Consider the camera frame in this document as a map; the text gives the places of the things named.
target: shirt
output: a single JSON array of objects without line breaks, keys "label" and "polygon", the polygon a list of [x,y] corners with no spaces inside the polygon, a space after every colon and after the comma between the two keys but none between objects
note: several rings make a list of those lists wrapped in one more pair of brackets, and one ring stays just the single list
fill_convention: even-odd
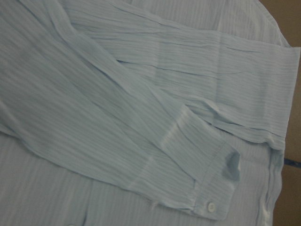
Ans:
[{"label": "shirt", "polygon": [[33,153],[213,220],[226,218],[241,178],[239,149],[217,128],[266,142],[281,167],[299,48],[119,1],[21,2],[2,20],[1,120]]}]

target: brown surface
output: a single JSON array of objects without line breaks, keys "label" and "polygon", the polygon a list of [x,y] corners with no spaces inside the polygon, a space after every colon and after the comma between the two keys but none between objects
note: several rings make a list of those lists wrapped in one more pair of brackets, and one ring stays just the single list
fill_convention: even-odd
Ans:
[{"label": "brown surface", "polygon": [[[301,0],[261,0],[291,46],[301,46]],[[301,162],[301,68],[286,135],[285,157]],[[274,226],[301,226],[301,169],[284,166]]]}]

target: pale blue fabric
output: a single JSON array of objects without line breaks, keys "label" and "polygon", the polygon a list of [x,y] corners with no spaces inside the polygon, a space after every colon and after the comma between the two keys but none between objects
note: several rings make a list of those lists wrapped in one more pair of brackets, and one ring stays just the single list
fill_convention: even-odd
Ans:
[{"label": "pale blue fabric", "polygon": [[118,1],[21,2],[1,8],[1,131],[35,154],[219,220],[240,154],[215,127],[283,154],[299,48]]}]

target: shirt sleeve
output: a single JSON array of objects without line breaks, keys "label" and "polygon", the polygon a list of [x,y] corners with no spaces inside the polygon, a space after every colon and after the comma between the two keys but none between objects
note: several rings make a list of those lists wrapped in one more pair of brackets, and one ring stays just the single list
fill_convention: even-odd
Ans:
[{"label": "shirt sleeve", "polygon": [[[237,150],[78,33],[57,1],[22,2],[36,17],[22,6],[5,13],[11,21],[1,34],[7,54],[0,129],[77,173],[192,215],[225,219],[239,182]],[[26,26],[11,29],[13,18]]]}]

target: white button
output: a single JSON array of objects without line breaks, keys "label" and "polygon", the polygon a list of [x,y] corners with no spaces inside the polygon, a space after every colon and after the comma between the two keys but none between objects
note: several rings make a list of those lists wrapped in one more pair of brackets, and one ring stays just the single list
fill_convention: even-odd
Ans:
[{"label": "white button", "polygon": [[213,212],[215,211],[215,204],[214,204],[213,202],[210,202],[210,203],[208,204],[208,211],[209,211],[210,213],[213,213]]}]

